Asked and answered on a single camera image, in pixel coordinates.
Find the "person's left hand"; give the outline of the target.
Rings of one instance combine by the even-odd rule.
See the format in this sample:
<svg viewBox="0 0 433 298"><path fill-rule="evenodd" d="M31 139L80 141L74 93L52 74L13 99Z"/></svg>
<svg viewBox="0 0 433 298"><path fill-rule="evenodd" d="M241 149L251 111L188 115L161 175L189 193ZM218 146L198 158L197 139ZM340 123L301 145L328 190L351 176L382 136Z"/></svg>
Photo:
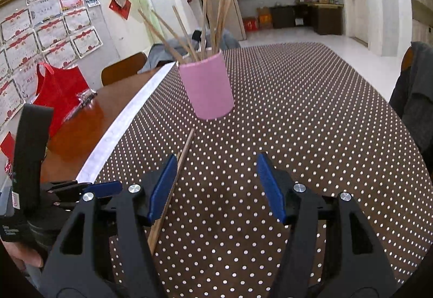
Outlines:
<svg viewBox="0 0 433 298"><path fill-rule="evenodd" d="M26 265L41 268L43 259L40 254L29 246L20 242L1 241L15 265L21 270L26 269Z"/></svg>

